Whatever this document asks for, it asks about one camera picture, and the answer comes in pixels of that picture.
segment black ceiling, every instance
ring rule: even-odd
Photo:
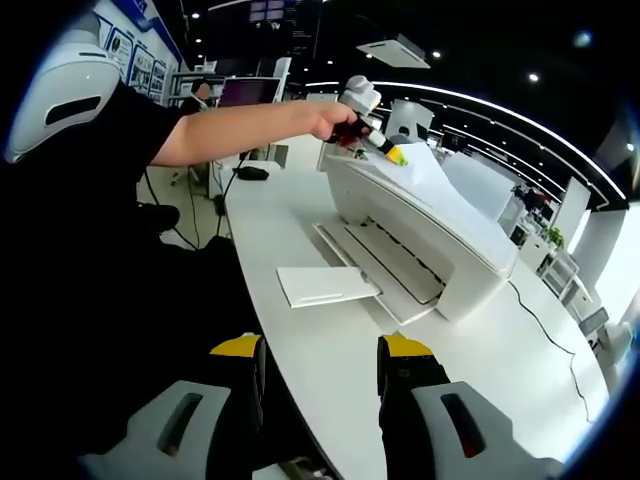
[[[223,8],[207,13],[207,8],[220,5],[220,0],[155,0],[172,35],[190,64],[201,63],[197,55],[219,58],[227,52],[233,56],[265,56],[269,39],[253,44],[243,42],[246,14],[239,8]],[[294,55],[289,85],[298,89],[310,82],[344,82],[355,74],[372,80],[390,80],[423,84],[465,93],[514,110],[558,133],[588,156],[593,156],[616,118],[637,112],[637,78],[630,69],[637,63],[638,42],[634,18],[623,9],[586,9],[564,2],[551,7],[524,6],[504,8],[491,3],[449,1],[446,5],[424,0],[329,0],[301,2],[307,9],[304,21],[317,25],[312,48]],[[201,18],[190,18],[192,12]],[[580,31],[590,32],[592,42],[584,48],[574,45]],[[401,33],[427,53],[429,70],[393,69],[367,59],[355,46]],[[203,39],[195,43],[196,38]],[[287,49],[292,39],[280,33],[276,48]],[[435,59],[437,50],[442,57]],[[529,73],[540,81],[532,84]],[[334,87],[317,87],[314,91]],[[379,87],[383,101],[389,106],[393,98],[409,97],[421,101],[436,114],[433,127],[442,130],[447,124],[498,145],[534,166],[557,184],[565,186],[573,172],[539,144],[553,150],[578,168],[611,202],[626,205],[614,189],[580,158],[560,142],[512,116],[495,109],[449,95],[396,87]],[[439,102],[459,107],[485,118],[495,119],[529,136],[534,142],[491,124],[484,118],[456,110],[443,109]],[[471,145],[486,144],[470,139]],[[636,151],[629,153],[637,159]],[[561,198],[561,191],[520,162],[517,168],[526,175],[541,179],[541,184]],[[617,170],[607,169],[614,182],[629,196],[632,192],[631,162]],[[601,202],[592,193],[591,206]]]

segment white printer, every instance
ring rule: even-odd
[[[344,221],[316,230],[347,265],[382,291],[376,298],[405,325],[437,309],[458,321],[510,277],[518,250],[500,225],[451,185],[424,143],[402,145],[409,167],[372,153],[329,162]]]

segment man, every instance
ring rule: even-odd
[[[328,139],[355,120],[342,104],[306,101],[182,116],[120,83],[95,120],[0,161],[14,347],[5,380],[20,392],[7,408],[29,422],[16,431],[42,435],[56,458],[105,451],[199,355],[245,330],[251,301],[230,245],[187,252],[137,224],[130,192],[148,165],[209,162],[307,133]]]
[[[209,106],[205,103],[211,96],[211,87],[204,78],[195,80],[191,85],[191,96],[185,98],[180,105],[180,113],[191,115],[193,113],[207,110]]]

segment cable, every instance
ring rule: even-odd
[[[149,189],[149,193],[153,197],[153,201],[156,202],[156,205],[160,205],[160,202],[158,201],[158,197],[156,197],[156,193],[153,191],[153,187],[151,186],[151,180],[149,179],[149,174],[147,173],[146,169],[144,171],[144,178],[147,181],[147,188]],[[185,237],[184,235],[182,235],[182,233],[180,233],[180,230],[178,230],[176,227],[173,227],[173,230],[175,230],[178,236],[182,240],[184,240],[191,248],[193,248],[194,250],[198,250],[196,246],[193,243],[191,243],[187,237]]]
[[[224,193],[222,194],[222,205],[225,205],[225,200],[227,199],[227,193],[229,192],[229,187],[231,187],[231,182],[233,182],[233,179],[236,178],[237,172],[240,169],[240,167],[242,167],[242,164],[244,163],[244,161],[247,159],[249,155],[247,155],[246,157],[244,157],[242,160],[240,160],[240,163],[238,163],[238,167],[233,169],[233,175],[231,175],[231,179],[229,180],[229,183],[227,183],[227,188],[224,190]],[[220,224],[222,223],[222,215],[218,216],[218,228],[216,228],[216,237],[220,236]]]
[[[558,344],[553,338],[551,338],[551,335],[549,335],[549,332],[547,332],[547,329],[544,328],[544,325],[542,325],[542,322],[536,316],[536,314],[533,313],[531,310],[529,310],[529,308],[527,308],[527,306],[524,303],[522,303],[522,300],[520,299],[520,291],[518,290],[518,288],[513,283],[511,283],[510,281],[508,283],[515,290],[516,295],[518,296],[518,303],[520,304],[520,306],[522,308],[524,308],[527,312],[529,312],[529,315],[531,315],[533,318],[536,319],[536,322],[538,322],[538,326],[542,330],[542,333],[544,333],[545,337],[547,337],[547,340],[549,340],[549,342],[552,345],[554,345],[555,347],[557,347],[560,350],[562,350],[563,352],[571,355],[571,361],[569,362],[569,371],[571,372],[571,378],[573,379],[573,384],[576,387],[576,392],[578,393],[578,396],[582,399],[582,403],[584,404],[584,410],[587,413],[587,422],[593,424],[593,422],[589,419],[589,407],[587,405],[587,399],[585,398],[585,396],[580,391],[580,387],[578,386],[578,379],[576,378],[576,374],[573,371],[573,359],[575,358],[576,353],[567,350],[562,345]]]
[[[191,168],[187,167],[187,184],[189,185],[189,198],[191,198],[191,210],[193,212],[193,229],[196,231],[196,250],[200,250],[200,232],[198,232],[198,222],[196,221],[196,204],[191,191]]]

